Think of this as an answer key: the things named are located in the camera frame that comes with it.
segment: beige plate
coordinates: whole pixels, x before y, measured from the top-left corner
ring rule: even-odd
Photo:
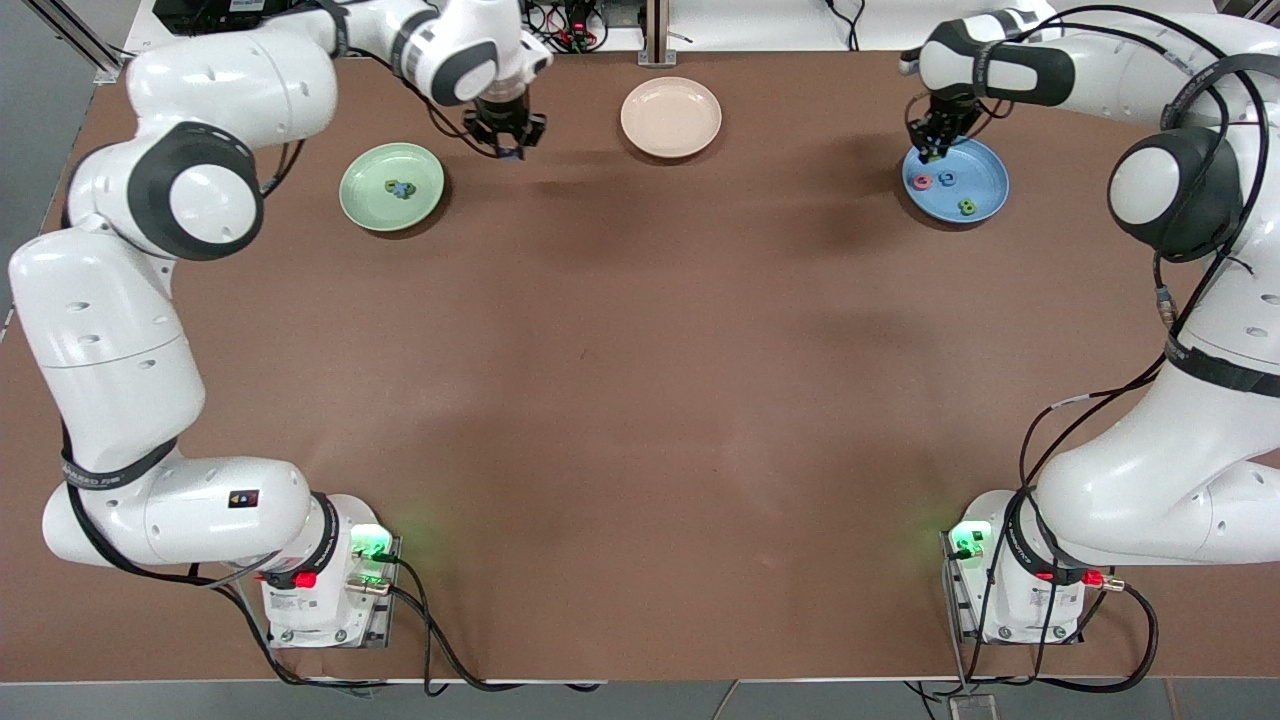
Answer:
[[[658,158],[686,158],[707,147],[722,119],[712,91],[682,77],[650,79],[622,102],[622,132]]]

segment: blue plate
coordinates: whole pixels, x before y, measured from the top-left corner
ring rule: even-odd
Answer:
[[[928,176],[928,190],[916,187],[918,176]],[[920,210],[956,224],[986,220],[1009,200],[1005,164],[991,147],[969,138],[957,141],[946,158],[932,163],[922,163],[919,152],[909,150],[902,161],[902,184]],[[965,200],[973,204],[969,215],[961,209]]]

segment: green light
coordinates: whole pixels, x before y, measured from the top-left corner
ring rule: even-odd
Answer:
[[[982,550],[983,542],[992,537],[991,523],[986,520],[964,520],[951,528],[951,544],[956,550]]]
[[[366,523],[351,528],[351,551],[356,555],[378,555],[387,552],[390,546],[392,534],[381,525]]]

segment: gray floor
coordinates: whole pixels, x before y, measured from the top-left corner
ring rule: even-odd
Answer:
[[[728,683],[614,683],[591,694],[531,687],[484,694],[465,687],[426,698],[416,687],[380,691],[372,700],[276,683],[134,683],[3,685],[6,720],[81,717],[161,720],[256,717],[329,720],[710,720]],[[1050,687],[995,691],[1005,720],[1274,720],[1276,680],[1148,680],[1119,696],[1085,696]],[[946,708],[934,710],[937,720]],[[927,720],[900,683],[742,684],[721,720]]]
[[[8,258],[40,231],[88,106],[93,73],[12,0],[0,1],[0,258]],[[8,296],[8,277],[0,273],[0,304],[6,306]],[[726,688],[726,683],[621,683],[590,696],[561,688],[485,696],[458,687],[428,700],[406,687],[361,701],[257,682],[0,685],[0,717],[709,720]],[[1047,687],[1005,688],[996,694],[1007,720],[1280,717],[1280,682],[1274,680],[1179,680],[1171,688],[1151,680],[1121,696],[1079,696]],[[945,708],[937,710],[940,720],[946,716]],[[899,683],[744,684],[722,715],[722,720],[765,717],[924,720],[927,715]]]

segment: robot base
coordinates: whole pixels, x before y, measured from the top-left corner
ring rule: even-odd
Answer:
[[[1007,489],[978,496],[961,521],[943,537],[943,547],[948,555],[965,543],[982,548],[977,557],[947,561],[952,584],[947,593],[952,602],[948,610],[959,620],[960,637],[991,644],[1039,644],[1042,637],[1048,644],[1075,642],[1075,628],[1084,605],[1084,585],[1060,585],[1053,592],[1050,583],[1036,578],[1018,564],[1007,542],[1001,543],[996,582],[989,588],[991,597],[986,597],[987,573],[996,561],[996,544],[1005,527],[1005,509],[1012,498],[1014,492]],[[1051,592],[1053,615],[1048,619],[1048,630],[1044,630],[1044,612]],[[987,603],[984,619],[983,602]]]
[[[367,565],[352,552],[351,528],[376,524],[378,518],[369,505],[349,495],[330,495],[329,501],[338,511],[337,548],[325,569],[316,574],[315,587],[282,591],[262,584],[271,647],[387,646],[390,598],[353,589],[347,582],[353,574],[364,574]],[[394,575],[384,579],[394,582]]]

